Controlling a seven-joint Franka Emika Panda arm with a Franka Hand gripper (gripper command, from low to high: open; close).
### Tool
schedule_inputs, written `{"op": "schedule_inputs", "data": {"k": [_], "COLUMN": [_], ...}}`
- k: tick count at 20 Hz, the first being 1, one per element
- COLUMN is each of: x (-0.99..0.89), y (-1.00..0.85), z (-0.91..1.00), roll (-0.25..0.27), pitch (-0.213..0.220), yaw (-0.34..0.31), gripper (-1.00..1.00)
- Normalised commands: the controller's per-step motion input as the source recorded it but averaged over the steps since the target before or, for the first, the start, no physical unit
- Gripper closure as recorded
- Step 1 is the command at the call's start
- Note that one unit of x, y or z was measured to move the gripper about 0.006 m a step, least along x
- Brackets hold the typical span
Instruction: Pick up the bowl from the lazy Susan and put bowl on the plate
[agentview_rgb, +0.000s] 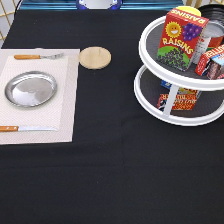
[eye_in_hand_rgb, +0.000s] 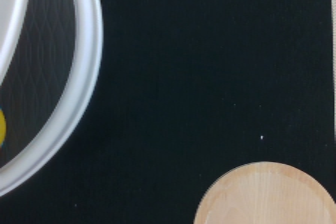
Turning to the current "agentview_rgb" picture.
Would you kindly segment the blue white robot base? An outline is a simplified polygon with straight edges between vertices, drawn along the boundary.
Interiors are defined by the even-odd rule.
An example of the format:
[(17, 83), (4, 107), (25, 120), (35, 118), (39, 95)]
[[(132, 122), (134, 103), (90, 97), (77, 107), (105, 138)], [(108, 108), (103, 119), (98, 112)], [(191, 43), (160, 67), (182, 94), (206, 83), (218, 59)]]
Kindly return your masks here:
[(76, 0), (78, 9), (117, 9), (122, 0)]

